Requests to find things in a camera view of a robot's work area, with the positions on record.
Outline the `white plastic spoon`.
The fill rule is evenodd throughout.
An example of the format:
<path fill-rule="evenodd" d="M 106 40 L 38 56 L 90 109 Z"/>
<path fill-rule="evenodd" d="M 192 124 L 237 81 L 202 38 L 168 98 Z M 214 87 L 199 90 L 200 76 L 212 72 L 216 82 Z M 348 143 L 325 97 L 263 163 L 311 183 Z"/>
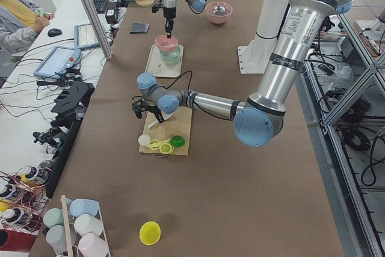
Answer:
<path fill-rule="evenodd" d="M 163 121 L 162 121 L 162 122 L 168 120 L 171 116 L 172 116 L 172 114 L 164 114 L 164 115 L 162 116 L 162 118 L 163 118 Z M 148 128 L 148 129 L 151 129 L 152 127 L 154 127 L 154 126 L 156 126 L 156 125 L 158 125 L 158 124 L 160 124 L 160 123 L 161 123 L 161 122 L 160 122 L 158 119 L 155 119 L 154 121 L 152 121 L 151 123 L 149 123 L 149 124 L 147 125 L 147 128 Z"/>

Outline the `small pink bowl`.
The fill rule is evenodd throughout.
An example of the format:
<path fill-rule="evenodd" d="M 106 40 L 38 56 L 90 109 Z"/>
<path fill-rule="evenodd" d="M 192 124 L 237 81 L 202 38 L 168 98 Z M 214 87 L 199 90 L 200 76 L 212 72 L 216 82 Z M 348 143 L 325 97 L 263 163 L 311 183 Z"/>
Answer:
<path fill-rule="evenodd" d="M 176 49 L 179 41 L 176 37 L 171 36 L 168 38 L 168 35 L 159 35 L 155 37 L 155 45 L 160 51 L 171 52 Z"/>

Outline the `green bowl stack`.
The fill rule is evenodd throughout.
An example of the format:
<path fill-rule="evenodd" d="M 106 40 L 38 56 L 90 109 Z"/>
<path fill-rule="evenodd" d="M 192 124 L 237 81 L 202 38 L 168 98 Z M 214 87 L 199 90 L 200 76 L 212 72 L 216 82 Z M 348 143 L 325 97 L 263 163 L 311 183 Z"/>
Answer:
<path fill-rule="evenodd" d="M 177 64 L 180 60 L 180 47 L 176 46 L 174 50 L 170 52 L 160 51 L 161 60 L 167 65 Z"/>

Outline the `large pink bowl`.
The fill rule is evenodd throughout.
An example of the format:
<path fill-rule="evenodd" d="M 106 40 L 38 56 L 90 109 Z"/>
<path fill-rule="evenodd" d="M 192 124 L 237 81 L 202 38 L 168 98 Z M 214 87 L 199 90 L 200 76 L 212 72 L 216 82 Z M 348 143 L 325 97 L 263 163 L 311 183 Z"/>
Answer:
<path fill-rule="evenodd" d="M 231 11 L 230 14 L 226 15 L 226 16 L 214 16 L 212 14 L 212 9 L 215 5 L 222 5 L 222 6 L 225 6 L 227 10 Z M 220 2 L 220 1 L 214 1 L 214 2 L 211 2 L 211 3 L 208 3 L 205 7 L 205 12 L 206 12 L 206 16 L 207 18 L 214 24 L 223 24 L 223 23 L 226 23 L 231 14 L 232 14 L 232 11 L 233 11 L 233 8 L 230 4 L 226 3 L 226 2 Z"/>

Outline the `wooden cutting board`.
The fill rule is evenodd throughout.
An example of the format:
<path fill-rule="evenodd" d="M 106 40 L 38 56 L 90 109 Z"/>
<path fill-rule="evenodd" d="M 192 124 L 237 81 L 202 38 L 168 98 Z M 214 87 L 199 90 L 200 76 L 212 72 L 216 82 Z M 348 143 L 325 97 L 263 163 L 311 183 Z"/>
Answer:
<path fill-rule="evenodd" d="M 179 107 L 172 115 L 162 113 L 164 121 L 158 123 L 156 117 L 148 112 L 142 134 L 147 134 L 151 139 L 166 140 L 180 135 L 184 138 L 185 144 L 175 148 L 173 154 L 187 156 L 189 152 L 190 129 L 192 110 L 186 107 Z"/>

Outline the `yellow lemon slice back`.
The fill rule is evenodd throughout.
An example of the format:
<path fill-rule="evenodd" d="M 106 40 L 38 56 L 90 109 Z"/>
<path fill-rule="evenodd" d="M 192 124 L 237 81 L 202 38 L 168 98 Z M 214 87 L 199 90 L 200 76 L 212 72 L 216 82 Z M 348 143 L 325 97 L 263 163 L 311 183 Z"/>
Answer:
<path fill-rule="evenodd" d="M 159 140 L 157 139 L 151 140 L 150 143 L 147 145 L 147 147 L 150 148 L 151 150 L 157 150 L 159 146 L 160 146 Z"/>

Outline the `yellow lemon slice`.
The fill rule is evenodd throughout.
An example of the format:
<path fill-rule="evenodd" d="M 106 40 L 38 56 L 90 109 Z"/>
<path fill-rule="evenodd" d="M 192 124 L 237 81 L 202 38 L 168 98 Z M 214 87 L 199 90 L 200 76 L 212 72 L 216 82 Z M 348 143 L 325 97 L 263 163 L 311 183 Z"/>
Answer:
<path fill-rule="evenodd" d="M 147 147 L 150 148 L 151 150 L 157 150 L 159 146 L 160 146 L 159 140 L 157 139 L 151 140 L 150 143 L 147 145 Z"/>
<path fill-rule="evenodd" d="M 162 143 L 159 146 L 159 152 L 164 155 L 172 154 L 174 152 L 174 146 L 169 142 Z"/>

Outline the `yellow plastic knife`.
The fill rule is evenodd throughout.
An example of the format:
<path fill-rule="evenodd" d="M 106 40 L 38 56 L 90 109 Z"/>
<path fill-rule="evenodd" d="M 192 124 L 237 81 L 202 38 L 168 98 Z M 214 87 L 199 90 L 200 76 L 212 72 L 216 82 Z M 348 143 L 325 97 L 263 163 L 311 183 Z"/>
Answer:
<path fill-rule="evenodd" d="M 147 147 L 150 148 L 150 149 L 155 150 L 155 149 L 159 148 L 162 144 L 169 143 L 170 140 L 171 140 L 170 138 L 168 138 L 166 140 L 162 140 L 162 141 L 160 141 L 158 139 L 152 139 L 150 141 L 150 143 L 147 145 Z"/>

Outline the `white toy bun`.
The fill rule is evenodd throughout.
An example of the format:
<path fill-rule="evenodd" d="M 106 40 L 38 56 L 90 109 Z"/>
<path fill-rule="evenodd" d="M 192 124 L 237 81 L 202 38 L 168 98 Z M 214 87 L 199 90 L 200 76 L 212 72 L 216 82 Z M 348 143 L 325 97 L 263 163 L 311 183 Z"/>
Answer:
<path fill-rule="evenodd" d="M 151 136 L 148 135 L 148 134 L 141 134 L 139 137 L 138 137 L 138 144 L 140 146 L 147 146 L 148 144 L 150 144 L 151 142 Z"/>

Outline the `green toy lime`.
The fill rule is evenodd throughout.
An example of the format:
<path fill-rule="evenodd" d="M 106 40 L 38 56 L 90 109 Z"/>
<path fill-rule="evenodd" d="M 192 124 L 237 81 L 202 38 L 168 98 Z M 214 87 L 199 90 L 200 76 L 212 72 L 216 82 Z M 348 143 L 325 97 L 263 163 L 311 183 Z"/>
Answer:
<path fill-rule="evenodd" d="M 182 147 L 186 143 L 185 139 L 180 135 L 175 135 L 170 139 L 170 144 L 173 147 Z"/>

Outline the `dark grey folded cloth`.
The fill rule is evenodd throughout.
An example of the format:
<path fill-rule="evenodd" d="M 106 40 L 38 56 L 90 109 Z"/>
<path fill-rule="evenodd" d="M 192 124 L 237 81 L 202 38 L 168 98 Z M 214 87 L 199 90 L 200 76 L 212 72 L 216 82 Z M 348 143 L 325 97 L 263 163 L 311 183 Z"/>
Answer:
<path fill-rule="evenodd" d="M 147 34 L 150 27 L 150 23 L 145 22 L 133 22 L 131 26 L 130 33 L 131 34 Z"/>

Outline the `yellow lemon slice front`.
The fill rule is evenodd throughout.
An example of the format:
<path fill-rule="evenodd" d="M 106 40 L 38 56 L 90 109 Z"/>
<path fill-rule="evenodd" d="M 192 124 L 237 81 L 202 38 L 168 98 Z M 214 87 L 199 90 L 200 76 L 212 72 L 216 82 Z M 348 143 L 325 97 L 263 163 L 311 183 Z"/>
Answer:
<path fill-rule="evenodd" d="M 164 155 L 172 154 L 174 152 L 174 146 L 169 142 L 162 143 L 159 146 L 159 152 Z"/>

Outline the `white rabbit tray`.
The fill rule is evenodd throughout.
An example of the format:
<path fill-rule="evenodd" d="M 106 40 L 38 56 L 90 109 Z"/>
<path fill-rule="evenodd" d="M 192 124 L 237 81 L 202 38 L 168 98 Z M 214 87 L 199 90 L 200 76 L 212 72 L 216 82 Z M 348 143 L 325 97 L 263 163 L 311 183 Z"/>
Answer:
<path fill-rule="evenodd" d="M 179 61 L 176 64 L 165 64 L 161 59 L 160 50 L 153 44 L 150 49 L 145 72 L 152 73 L 157 78 L 176 78 L 181 73 L 183 49 L 182 45 L 177 46 L 180 49 Z"/>

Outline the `black power adapter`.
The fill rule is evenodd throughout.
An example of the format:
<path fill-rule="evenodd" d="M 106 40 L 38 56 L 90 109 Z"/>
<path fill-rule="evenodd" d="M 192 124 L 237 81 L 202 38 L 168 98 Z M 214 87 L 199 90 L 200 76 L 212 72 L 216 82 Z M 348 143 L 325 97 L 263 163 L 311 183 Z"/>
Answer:
<path fill-rule="evenodd" d="M 105 10 L 105 20 L 108 24 L 116 24 L 118 22 L 119 6 L 117 2 L 108 2 Z"/>

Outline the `black tool holder rack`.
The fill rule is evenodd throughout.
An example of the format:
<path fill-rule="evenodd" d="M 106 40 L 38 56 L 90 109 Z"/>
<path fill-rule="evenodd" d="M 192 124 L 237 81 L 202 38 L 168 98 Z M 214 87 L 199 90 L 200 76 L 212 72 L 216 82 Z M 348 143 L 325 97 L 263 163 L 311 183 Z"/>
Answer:
<path fill-rule="evenodd" d="M 92 83 L 75 81 L 69 88 L 64 89 L 54 100 L 51 109 L 57 116 L 51 121 L 51 129 L 47 132 L 34 132 L 34 142 L 47 143 L 56 148 L 53 158 L 53 168 L 46 184 L 46 195 L 53 198 L 61 174 L 72 150 L 75 138 L 82 123 L 78 115 L 80 105 L 87 107 L 95 87 Z"/>

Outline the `blue teach pendant far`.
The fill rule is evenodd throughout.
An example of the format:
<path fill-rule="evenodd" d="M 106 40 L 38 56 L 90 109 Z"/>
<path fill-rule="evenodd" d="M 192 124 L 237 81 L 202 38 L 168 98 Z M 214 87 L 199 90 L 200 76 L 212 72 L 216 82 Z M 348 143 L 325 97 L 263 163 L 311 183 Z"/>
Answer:
<path fill-rule="evenodd" d="M 74 26 L 75 48 L 84 50 L 100 46 L 96 33 L 90 23 Z"/>

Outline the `blue teach pendant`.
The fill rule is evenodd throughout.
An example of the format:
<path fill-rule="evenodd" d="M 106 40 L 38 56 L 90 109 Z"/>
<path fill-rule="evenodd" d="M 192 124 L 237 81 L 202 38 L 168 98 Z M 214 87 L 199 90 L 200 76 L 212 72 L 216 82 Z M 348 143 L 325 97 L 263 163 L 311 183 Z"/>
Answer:
<path fill-rule="evenodd" d="M 72 68 L 81 56 L 78 48 L 56 46 L 33 72 L 34 76 L 59 79 L 60 73 Z"/>
<path fill-rule="evenodd" d="M 84 50 L 100 46 L 96 33 L 90 23 L 74 26 L 75 48 Z"/>

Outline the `blue teach pendant near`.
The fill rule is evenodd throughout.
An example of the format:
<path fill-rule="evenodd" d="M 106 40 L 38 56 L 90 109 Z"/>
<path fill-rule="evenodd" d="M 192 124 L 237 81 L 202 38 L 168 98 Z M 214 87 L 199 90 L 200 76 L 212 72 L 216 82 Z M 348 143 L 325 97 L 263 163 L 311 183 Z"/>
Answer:
<path fill-rule="evenodd" d="M 60 73 L 72 68 L 81 56 L 78 48 L 56 46 L 33 72 L 34 76 L 59 79 Z"/>

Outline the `black computer mouse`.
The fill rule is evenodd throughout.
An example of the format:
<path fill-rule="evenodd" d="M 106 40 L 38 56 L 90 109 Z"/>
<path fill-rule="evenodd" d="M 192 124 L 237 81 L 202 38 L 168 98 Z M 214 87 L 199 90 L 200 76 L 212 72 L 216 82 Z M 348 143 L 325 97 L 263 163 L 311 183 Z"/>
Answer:
<path fill-rule="evenodd" d="M 52 28 L 48 31 L 48 37 L 56 37 L 62 35 L 62 30 L 58 28 Z"/>

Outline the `yellow plastic cup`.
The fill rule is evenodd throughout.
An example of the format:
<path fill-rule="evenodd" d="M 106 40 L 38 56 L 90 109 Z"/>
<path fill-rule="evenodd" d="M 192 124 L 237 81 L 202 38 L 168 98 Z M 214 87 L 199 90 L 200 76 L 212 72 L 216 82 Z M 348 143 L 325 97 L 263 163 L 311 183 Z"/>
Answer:
<path fill-rule="evenodd" d="M 155 221 L 145 222 L 140 228 L 139 238 L 147 246 L 156 244 L 161 238 L 160 225 Z"/>

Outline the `blue cup on rack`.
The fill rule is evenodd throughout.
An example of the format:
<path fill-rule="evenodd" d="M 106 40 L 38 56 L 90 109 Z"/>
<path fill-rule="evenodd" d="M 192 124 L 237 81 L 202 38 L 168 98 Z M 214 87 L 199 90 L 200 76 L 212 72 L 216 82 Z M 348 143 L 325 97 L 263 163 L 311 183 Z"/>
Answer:
<path fill-rule="evenodd" d="M 74 217 L 79 217 L 83 214 L 95 217 L 98 212 L 98 204 L 96 200 L 75 199 L 70 204 L 69 212 Z"/>

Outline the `wooden rack pole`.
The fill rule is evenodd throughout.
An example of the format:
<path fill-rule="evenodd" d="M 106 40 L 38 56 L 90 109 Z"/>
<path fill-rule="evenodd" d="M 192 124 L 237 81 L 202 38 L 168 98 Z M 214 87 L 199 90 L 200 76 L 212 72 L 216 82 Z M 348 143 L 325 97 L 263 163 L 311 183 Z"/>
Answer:
<path fill-rule="evenodd" d="M 61 195 L 60 197 L 61 206 L 63 210 L 63 220 L 64 220 L 64 230 L 66 235 L 66 246 L 67 246 L 67 256 L 73 257 L 73 249 L 72 249 L 72 236 L 70 231 L 70 222 L 69 215 L 67 210 L 67 199 L 65 195 Z"/>

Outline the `white cup on rack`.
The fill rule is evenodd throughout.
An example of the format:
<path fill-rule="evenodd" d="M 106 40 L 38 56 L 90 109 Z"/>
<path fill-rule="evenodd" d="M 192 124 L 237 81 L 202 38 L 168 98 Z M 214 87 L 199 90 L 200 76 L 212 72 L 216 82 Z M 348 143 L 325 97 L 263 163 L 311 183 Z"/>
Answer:
<path fill-rule="evenodd" d="M 76 218 L 74 229 L 80 236 L 84 236 L 87 233 L 94 233 L 97 236 L 100 236 L 103 232 L 103 223 L 96 217 L 83 214 Z"/>

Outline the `yellow paint bottle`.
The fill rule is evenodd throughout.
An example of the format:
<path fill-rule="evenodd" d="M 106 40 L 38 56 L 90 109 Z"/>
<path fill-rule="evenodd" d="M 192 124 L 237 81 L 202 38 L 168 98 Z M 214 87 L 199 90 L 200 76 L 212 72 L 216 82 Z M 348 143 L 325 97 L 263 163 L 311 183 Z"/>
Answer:
<path fill-rule="evenodd" d="M 44 185 L 49 179 L 49 172 L 38 167 L 22 167 L 20 172 L 21 174 L 25 175 L 25 178 L 32 182 L 34 185 Z"/>

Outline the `pink cup on rack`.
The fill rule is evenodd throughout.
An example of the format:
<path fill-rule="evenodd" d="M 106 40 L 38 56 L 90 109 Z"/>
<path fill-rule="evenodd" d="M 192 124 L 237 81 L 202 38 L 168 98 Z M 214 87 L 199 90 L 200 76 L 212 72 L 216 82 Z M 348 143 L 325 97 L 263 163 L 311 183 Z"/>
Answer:
<path fill-rule="evenodd" d="M 104 257 L 108 253 L 107 242 L 92 232 L 81 237 L 78 247 L 83 256 Z"/>

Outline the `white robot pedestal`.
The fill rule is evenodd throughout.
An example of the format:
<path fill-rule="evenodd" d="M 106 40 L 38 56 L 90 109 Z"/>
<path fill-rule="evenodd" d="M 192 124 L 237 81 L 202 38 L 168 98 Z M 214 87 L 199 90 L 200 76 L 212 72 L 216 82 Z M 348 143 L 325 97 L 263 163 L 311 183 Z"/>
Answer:
<path fill-rule="evenodd" d="M 264 73 L 285 21 L 288 0 L 263 0 L 255 37 L 248 46 L 238 47 L 238 63 L 242 74 Z"/>

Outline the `aluminium frame post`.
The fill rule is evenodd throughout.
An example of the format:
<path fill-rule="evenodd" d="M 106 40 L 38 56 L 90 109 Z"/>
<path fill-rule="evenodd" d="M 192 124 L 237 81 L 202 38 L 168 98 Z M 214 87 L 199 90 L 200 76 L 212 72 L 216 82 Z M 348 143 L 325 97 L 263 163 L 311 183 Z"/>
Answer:
<path fill-rule="evenodd" d="M 106 34 L 102 28 L 102 24 L 97 15 L 97 11 L 94 7 L 92 0 L 81 0 L 83 8 L 87 14 L 87 17 L 90 21 L 90 24 L 93 27 L 93 30 L 96 34 L 97 40 L 99 41 L 102 52 L 106 58 L 106 60 L 112 59 L 112 50 L 107 41 Z"/>

